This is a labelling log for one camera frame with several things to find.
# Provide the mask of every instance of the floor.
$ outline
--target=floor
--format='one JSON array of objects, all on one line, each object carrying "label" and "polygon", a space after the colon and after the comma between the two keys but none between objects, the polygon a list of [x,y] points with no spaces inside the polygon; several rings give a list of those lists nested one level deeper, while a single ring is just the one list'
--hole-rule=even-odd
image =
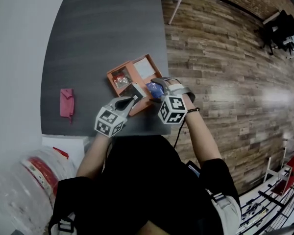
[{"label": "floor", "polygon": [[[294,137],[294,59],[261,49],[261,22],[217,0],[162,0],[169,73],[196,94],[195,105],[214,136],[239,193],[259,184],[267,158],[281,163],[282,138]],[[167,139],[174,143],[178,126]],[[197,163],[188,129],[176,147]]]}]

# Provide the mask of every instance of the pink cloth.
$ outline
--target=pink cloth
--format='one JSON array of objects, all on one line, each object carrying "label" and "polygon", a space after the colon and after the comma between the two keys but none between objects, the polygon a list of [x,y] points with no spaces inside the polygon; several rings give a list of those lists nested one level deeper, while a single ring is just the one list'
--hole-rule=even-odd
[{"label": "pink cloth", "polygon": [[60,116],[69,118],[72,123],[72,116],[74,114],[74,96],[73,89],[60,90]]}]

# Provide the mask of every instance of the sleeve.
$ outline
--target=sleeve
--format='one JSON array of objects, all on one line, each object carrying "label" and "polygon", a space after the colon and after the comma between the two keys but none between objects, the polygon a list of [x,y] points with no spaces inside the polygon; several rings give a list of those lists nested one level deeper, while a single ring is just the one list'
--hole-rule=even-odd
[{"label": "sleeve", "polygon": [[240,206],[240,199],[235,188],[229,168],[222,159],[211,159],[204,162],[199,176],[201,183],[213,194],[222,193],[232,196]]},{"label": "sleeve", "polygon": [[61,180],[58,183],[53,215],[49,223],[49,234],[52,226],[62,218],[66,218],[72,212],[81,212],[81,208],[87,206],[94,192],[94,181],[86,177],[77,177]]}]

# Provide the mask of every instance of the dark gray tabletop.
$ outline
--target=dark gray tabletop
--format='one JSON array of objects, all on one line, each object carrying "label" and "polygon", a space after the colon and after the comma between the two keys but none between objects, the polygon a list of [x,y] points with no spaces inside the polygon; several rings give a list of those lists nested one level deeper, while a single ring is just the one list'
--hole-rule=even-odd
[{"label": "dark gray tabletop", "polygon": [[[94,136],[95,117],[115,93],[106,73],[150,54],[168,75],[160,0],[63,0],[50,35],[41,86],[43,134]],[[73,123],[60,117],[61,88],[73,88]],[[156,107],[130,117],[120,136],[169,134]]]}]

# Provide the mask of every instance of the orange box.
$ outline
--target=orange box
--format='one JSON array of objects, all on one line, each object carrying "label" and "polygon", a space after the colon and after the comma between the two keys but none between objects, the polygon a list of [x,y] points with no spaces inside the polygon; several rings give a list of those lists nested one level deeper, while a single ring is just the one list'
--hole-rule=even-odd
[{"label": "orange box", "polygon": [[[139,73],[137,72],[134,64],[141,61],[142,59],[144,58],[147,58],[148,62],[150,63],[151,67],[154,69],[155,73],[146,77],[145,79],[142,79],[142,77],[139,75]],[[113,87],[113,89],[115,90],[115,92],[117,93],[118,96],[120,96],[120,94],[122,93],[122,91],[125,90],[125,88],[127,87],[122,87],[122,88],[118,88],[114,81],[113,81],[113,75],[112,73],[119,70],[119,69],[122,69],[122,68],[126,68],[130,77],[131,77],[131,80],[133,81],[132,83],[137,83],[142,89],[143,91],[146,93],[146,97],[143,98],[142,100],[140,100],[136,106],[134,107],[134,109],[132,109],[129,113],[130,116],[133,116],[137,113],[139,113],[140,111],[142,111],[143,109],[147,108],[148,106],[150,106],[152,104],[152,102],[150,101],[150,99],[152,99],[152,96],[146,86],[147,83],[150,83],[151,79],[153,78],[157,78],[157,77],[162,77],[160,71],[158,70],[158,68],[156,67],[155,63],[153,62],[151,56],[149,54],[145,55],[145,56],[142,56],[134,61],[128,61],[112,70],[110,70],[108,73],[107,73],[107,77]]]}]

